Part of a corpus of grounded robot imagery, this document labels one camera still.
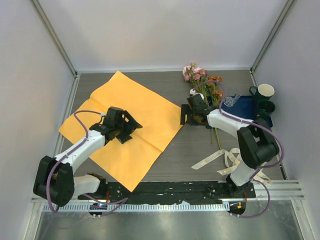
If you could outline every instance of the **pink flower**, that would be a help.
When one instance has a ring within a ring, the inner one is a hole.
[[[183,70],[182,70],[182,74],[183,74],[183,76],[185,76],[186,75],[186,73],[187,74],[190,74],[190,72],[195,72],[195,68],[193,67],[193,66],[185,66],[184,68],[183,68]]]
[[[195,72],[195,73],[199,73],[199,71],[200,71],[201,69],[202,69],[201,67],[197,67],[197,68],[194,69],[194,72]]]
[[[196,73],[196,74],[193,76],[193,79],[194,79],[195,81],[199,81],[199,80],[200,80],[200,77],[201,77],[201,75],[200,75],[199,73]]]
[[[190,79],[189,74],[184,75],[184,81],[188,82]]]
[[[205,69],[200,69],[200,70],[199,70],[199,74],[201,74],[201,76],[206,77],[206,76],[207,76],[207,70],[205,70]]]

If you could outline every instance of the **black mounting plate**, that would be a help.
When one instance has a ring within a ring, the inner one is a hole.
[[[191,205],[220,204],[220,199],[243,199],[243,194],[231,195],[226,182],[219,181],[158,181],[140,182],[133,192],[118,182],[108,182],[111,202],[128,198],[126,204],[172,205],[185,201]],[[253,184],[244,189],[246,198],[256,197]]]

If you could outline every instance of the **clear plastic cup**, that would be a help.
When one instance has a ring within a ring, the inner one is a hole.
[[[241,96],[241,90],[237,87],[228,87],[225,90],[225,98],[223,100],[224,105],[232,107],[238,101]]]

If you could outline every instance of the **metal base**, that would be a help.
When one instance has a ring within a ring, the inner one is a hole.
[[[266,201],[248,202],[248,215],[265,207]],[[291,201],[272,201],[269,211],[256,219],[239,219],[226,211],[126,212],[91,217],[86,212],[41,215],[36,240],[303,240]]]

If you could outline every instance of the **mug handle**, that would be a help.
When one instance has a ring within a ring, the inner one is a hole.
[[[249,88],[249,93],[250,93],[252,96],[254,96],[257,91],[258,91],[258,88],[257,88],[256,86],[251,86],[251,87]]]

